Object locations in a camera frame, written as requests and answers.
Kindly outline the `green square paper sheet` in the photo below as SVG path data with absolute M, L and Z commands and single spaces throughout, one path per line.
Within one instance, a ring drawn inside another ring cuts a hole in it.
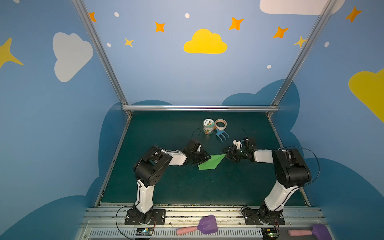
M 211 158 L 206 161 L 205 163 L 202 163 L 198 165 L 198 168 L 200 171 L 202 170 L 214 170 L 221 161 L 225 158 L 226 154 L 222 155 L 211 155 Z

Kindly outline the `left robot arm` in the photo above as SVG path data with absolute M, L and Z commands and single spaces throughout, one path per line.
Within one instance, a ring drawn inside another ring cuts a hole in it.
M 200 144 L 196 148 L 186 147 L 182 151 L 169 151 L 152 146 L 134 166 L 138 191 L 133 210 L 139 222 L 141 224 L 150 222 L 153 215 L 155 185 L 169 166 L 199 165 L 210 159 L 211 156 Z

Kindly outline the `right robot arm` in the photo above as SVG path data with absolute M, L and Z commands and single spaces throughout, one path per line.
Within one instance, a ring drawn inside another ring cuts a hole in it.
M 241 149 L 230 146 L 223 150 L 227 158 L 239 162 L 248 159 L 257 163 L 273 164 L 276 183 L 265 197 L 256 213 L 262 225 L 279 223 L 284 225 L 283 210 L 289 198 L 299 189 L 310 183 L 312 174 L 299 147 L 288 147 L 278 150 Z

